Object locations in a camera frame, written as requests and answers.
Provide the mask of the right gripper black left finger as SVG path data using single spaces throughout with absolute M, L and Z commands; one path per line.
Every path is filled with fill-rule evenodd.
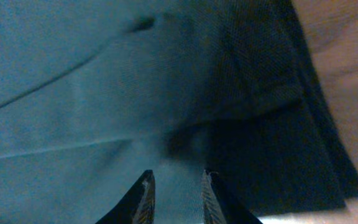
M 155 177 L 145 170 L 117 205 L 96 224 L 154 224 Z

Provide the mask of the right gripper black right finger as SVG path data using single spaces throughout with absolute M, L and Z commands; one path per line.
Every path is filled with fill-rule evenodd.
M 218 172 L 204 170 L 201 197 L 204 224 L 262 224 L 226 187 Z

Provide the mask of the black t-shirt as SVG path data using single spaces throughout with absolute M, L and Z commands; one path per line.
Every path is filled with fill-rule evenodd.
M 215 170 L 258 216 L 345 207 L 358 173 L 291 1 L 0 1 L 0 223 L 95 223 L 145 170 L 200 223 Z

